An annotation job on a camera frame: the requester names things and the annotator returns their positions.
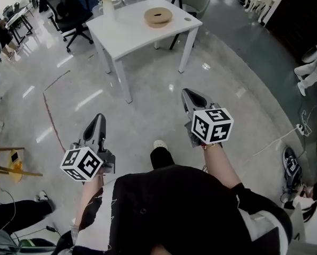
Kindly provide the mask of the person's right forearm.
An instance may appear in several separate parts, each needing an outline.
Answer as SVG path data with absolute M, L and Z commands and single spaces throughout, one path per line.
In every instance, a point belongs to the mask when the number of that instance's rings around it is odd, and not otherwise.
M 218 143 L 202 146 L 207 171 L 224 186 L 232 189 L 241 183 L 222 146 Z

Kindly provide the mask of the white vase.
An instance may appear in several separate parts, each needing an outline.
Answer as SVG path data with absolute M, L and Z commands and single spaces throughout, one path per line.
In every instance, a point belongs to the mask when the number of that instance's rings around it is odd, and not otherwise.
M 102 9 L 103 15 L 110 19 L 111 21 L 115 21 L 115 9 L 112 3 L 112 0 L 102 0 Z

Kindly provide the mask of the grey chair behind table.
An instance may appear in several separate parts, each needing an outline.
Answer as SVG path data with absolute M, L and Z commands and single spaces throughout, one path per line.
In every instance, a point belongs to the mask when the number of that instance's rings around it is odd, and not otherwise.
M 194 9 L 194 11 L 188 11 L 190 15 L 200 20 L 206 9 L 210 4 L 210 0 L 178 0 L 179 8 L 183 8 L 183 4 Z

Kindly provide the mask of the dark spare gripper device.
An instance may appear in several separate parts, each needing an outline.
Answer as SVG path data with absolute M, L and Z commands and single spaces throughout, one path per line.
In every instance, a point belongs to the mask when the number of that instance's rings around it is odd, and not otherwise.
M 282 163 L 285 169 L 285 180 L 287 189 L 296 189 L 301 183 L 302 168 L 291 147 L 286 147 L 282 152 Z

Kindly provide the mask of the yellow perfume bottle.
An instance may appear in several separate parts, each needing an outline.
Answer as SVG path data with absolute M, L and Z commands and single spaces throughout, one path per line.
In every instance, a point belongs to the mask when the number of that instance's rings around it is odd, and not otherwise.
M 13 170 L 17 171 L 17 172 L 21 172 L 22 171 L 22 161 L 19 161 L 18 163 L 14 163 L 13 164 Z M 12 173 L 11 176 L 12 176 L 13 181 L 15 183 L 20 182 L 21 179 L 22 179 L 22 174 Z

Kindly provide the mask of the person's left forearm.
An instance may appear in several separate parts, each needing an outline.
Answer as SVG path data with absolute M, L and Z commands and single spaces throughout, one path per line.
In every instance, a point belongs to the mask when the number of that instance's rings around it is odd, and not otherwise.
M 75 217 L 75 223 L 74 223 L 75 226 L 77 226 L 77 227 L 80 226 L 82 216 L 83 216 L 83 213 L 84 213 L 86 206 L 88 205 L 91 198 L 104 185 L 103 176 L 104 176 L 104 170 L 101 168 L 90 182 L 84 183 L 82 197 L 81 197 L 78 211 L 77 211 L 77 214 Z

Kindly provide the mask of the dark green bag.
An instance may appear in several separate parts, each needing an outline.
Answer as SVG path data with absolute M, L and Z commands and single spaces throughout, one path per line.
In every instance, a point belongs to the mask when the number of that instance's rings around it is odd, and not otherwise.
M 0 230 L 0 255 L 39 254 L 55 251 L 56 245 L 45 239 L 24 239 L 15 243 L 11 236 Z

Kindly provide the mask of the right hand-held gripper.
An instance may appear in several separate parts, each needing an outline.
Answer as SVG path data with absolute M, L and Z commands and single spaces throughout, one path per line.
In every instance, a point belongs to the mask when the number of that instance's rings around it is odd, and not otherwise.
M 182 102 L 190 119 L 185 127 L 193 148 L 229 139 L 234 119 L 227 109 L 210 108 L 213 104 L 210 97 L 188 88 L 182 90 Z

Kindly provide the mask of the white desk black legs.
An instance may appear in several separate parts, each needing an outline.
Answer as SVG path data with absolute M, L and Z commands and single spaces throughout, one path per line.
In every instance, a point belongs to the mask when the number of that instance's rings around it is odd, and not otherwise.
M 25 39 L 25 36 L 29 36 L 31 34 L 33 34 L 32 29 L 33 26 L 29 23 L 28 19 L 26 18 L 26 14 L 29 13 L 30 11 L 25 7 L 23 8 L 21 11 L 19 11 L 18 13 L 15 13 L 10 20 L 8 21 L 8 23 L 6 24 L 6 29 L 12 34 L 12 36 L 14 37 L 17 45 L 21 45 L 21 43 L 23 42 L 23 40 Z M 19 33 L 17 32 L 17 24 L 18 23 L 22 23 L 24 24 L 24 26 L 26 27 L 26 29 L 28 30 L 28 32 L 25 34 L 25 36 L 20 36 Z

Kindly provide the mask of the person's black white top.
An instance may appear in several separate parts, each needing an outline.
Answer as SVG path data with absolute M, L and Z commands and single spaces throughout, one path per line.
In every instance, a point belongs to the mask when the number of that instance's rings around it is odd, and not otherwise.
M 173 165 L 127 174 L 101 187 L 84 209 L 73 245 L 55 255 L 286 255 L 288 214 L 243 184 L 224 186 Z

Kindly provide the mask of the dark wooden cabinet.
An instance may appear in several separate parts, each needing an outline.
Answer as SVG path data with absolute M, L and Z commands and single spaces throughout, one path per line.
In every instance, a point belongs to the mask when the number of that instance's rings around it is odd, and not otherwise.
M 317 0 L 275 0 L 263 22 L 297 62 L 317 44 Z

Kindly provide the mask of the person's black trouser leg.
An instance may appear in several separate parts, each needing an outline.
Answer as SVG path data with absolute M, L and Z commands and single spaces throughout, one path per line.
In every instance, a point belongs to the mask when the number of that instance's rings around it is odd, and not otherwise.
M 160 169 L 174 165 L 175 162 L 165 147 L 156 147 L 150 154 L 151 164 L 153 169 Z

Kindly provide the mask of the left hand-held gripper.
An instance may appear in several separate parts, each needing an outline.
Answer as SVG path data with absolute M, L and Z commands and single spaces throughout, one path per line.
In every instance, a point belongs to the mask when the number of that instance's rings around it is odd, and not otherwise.
M 77 182 L 90 182 L 99 172 L 114 174 L 115 156 L 104 148 L 105 138 L 106 118 L 99 113 L 83 128 L 80 144 L 72 143 L 65 152 L 60 169 Z

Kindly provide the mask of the white table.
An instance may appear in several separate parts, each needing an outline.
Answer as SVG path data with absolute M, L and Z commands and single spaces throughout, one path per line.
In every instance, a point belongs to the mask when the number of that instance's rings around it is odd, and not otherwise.
M 170 23 L 163 28 L 151 28 L 144 20 L 144 13 L 154 7 L 165 7 L 173 14 Z M 185 21 L 184 18 L 190 18 L 192 21 Z M 200 26 L 202 26 L 200 20 L 166 0 L 146 0 L 116 9 L 115 21 L 101 15 L 87 22 L 100 61 L 106 73 L 110 73 L 105 56 L 105 52 L 107 52 L 112 59 L 125 101 L 128 104 L 132 102 L 132 97 L 124 73 L 122 58 L 146 45 L 158 46 L 161 40 L 187 31 L 189 34 L 178 68 L 179 73 L 183 73 Z

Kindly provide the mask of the black office chair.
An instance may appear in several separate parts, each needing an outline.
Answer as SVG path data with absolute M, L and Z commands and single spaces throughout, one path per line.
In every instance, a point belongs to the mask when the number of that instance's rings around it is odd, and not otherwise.
M 71 52 L 70 45 L 77 36 L 82 36 L 93 44 L 93 40 L 84 34 L 88 28 L 83 26 L 92 17 L 92 12 L 85 8 L 79 0 L 46 0 L 46 2 L 53 12 L 54 22 L 59 31 L 67 32 L 71 38 L 66 46 L 68 53 Z

